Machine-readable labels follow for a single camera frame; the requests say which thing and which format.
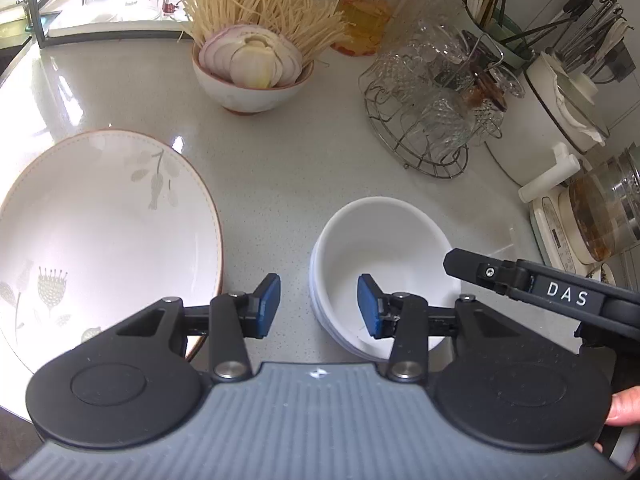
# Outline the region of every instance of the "countertop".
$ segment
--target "countertop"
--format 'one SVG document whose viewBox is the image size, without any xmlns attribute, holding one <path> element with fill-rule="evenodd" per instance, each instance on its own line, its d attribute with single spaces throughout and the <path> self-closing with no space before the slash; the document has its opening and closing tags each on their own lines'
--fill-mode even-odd
<svg viewBox="0 0 640 480">
<path fill-rule="evenodd" d="M 385 195 L 414 204 L 454 247 L 540 261 L 517 187 L 484 147 L 470 150 L 465 174 L 442 181 L 404 169 L 379 142 L 357 81 L 371 59 L 328 51 L 295 99 L 246 117 L 201 92 L 190 48 L 184 40 L 85 42 L 44 51 L 28 44 L 0 78 L 0 200 L 36 156 L 80 132 L 133 130 L 181 151 L 220 214 L 223 289 L 252 289 L 267 272 L 282 277 L 270 335 L 247 340 L 254 367 L 358 360 L 315 320 L 307 285 L 309 257 L 324 224 L 357 198 Z M 466 283 L 463 290 L 577 350 L 577 322 Z M 434 357 L 432 364 L 443 366 L 446 346 Z M 206 347 L 194 362 L 206 366 Z M 25 418 L 28 379 L 0 338 L 0 406 Z"/>
</svg>

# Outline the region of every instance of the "blue gripper pad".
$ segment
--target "blue gripper pad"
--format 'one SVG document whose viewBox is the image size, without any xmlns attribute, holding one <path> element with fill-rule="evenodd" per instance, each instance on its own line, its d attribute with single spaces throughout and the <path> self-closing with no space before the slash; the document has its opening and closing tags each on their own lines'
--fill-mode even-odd
<svg viewBox="0 0 640 480">
<path fill-rule="evenodd" d="M 369 335 L 379 338 L 382 334 L 382 321 L 378 313 L 378 299 L 368 287 L 364 275 L 358 277 L 358 307 Z"/>
<path fill-rule="evenodd" d="M 264 364 L 180 428 L 104 452 L 47 442 L 14 480 L 622 480 L 591 444 L 514 452 L 453 428 L 424 389 L 372 364 Z"/>
<path fill-rule="evenodd" d="M 260 307 L 258 307 L 258 335 L 266 337 L 271 328 L 271 323 L 276 315 L 280 304 L 280 277 L 274 274 L 275 279 L 270 283 L 267 290 L 260 297 Z"/>
</svg>

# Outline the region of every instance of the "white plate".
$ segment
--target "white plate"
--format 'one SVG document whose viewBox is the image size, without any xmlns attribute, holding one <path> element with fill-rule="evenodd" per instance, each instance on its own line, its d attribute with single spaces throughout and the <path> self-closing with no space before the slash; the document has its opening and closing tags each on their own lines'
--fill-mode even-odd
<svg viewBox="0 0 640 480">
<path fill-rule="evenodd" d="M 425 213 L 401 200 L 368 197 L 340 209 L 322 230 L 312 253 L 309 283 L 314 312 L 344 348 L 387 360 L 392 339 L 373 339 L 358 308 L 358 277 L 369 273 L 384 292 L 410 292 L 433 306 L 453 307 L 460 280 L 442 266 L 451 250 Z M 442 341 L 430 337 L 432 349 Z"/>
<path fill-rule="evenodd" d="M 207 304 L 221 283 L 209 192 L 151 137 L 65 139 L 0 208 L 0 330 L 31 372 L 164 296 Z"/>
</svg>

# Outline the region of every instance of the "onion slice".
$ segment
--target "onion slice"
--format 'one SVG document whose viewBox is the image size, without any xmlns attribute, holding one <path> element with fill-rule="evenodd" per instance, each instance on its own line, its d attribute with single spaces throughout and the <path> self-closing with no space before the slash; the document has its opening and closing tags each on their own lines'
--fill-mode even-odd
<svg viewBox="0 0 640 480">
<path fill-rule="evenodd" d="M 302 72 L 302 54 L 286 38 L 258 25 L 232 25 L 200 49 L 200 66 L 245 88 L 288 86 Z"/>
</svg>

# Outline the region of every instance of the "white bowl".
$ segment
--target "white bowl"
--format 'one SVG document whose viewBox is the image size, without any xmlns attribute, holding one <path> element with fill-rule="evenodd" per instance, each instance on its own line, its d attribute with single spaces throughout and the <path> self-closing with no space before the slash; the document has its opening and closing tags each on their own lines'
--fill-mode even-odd
<svg viewBox="0 0 640 480">
<path fill-rule="evenodd" d="M 447 237 L 425 213 L 395 198 L 361 198 L 340 209 L 322 230 L 309 266 L 320 324 L 344 348 L 371 360 L 389 358 L 392 339 L 373 339 L 358 308 L 358 277 L 369 273 L 384 292 L 410 292 L 433 306 L 453 307 L 460 280 L 442 266 Z M 430 337 L 432 349 L 442 337 Z"/>
<path fill-rule="evenodd" d="M 209 97 L 236 114 L 257 114 L 271 110 L 288 101 L 302 90 L 302 87 L 314 71 L 314 62 L 312 61 L 302 70 L 300 77 L 293 85 L 266 89 L 240 88 L 233 83 L 211 75 L 205 68 L 201 67 L 198 63 L 199 53 L 200 48 L 194 44 L 191 62 L 198 83 L 200 83 L 200 86 Z"/>
</svg>

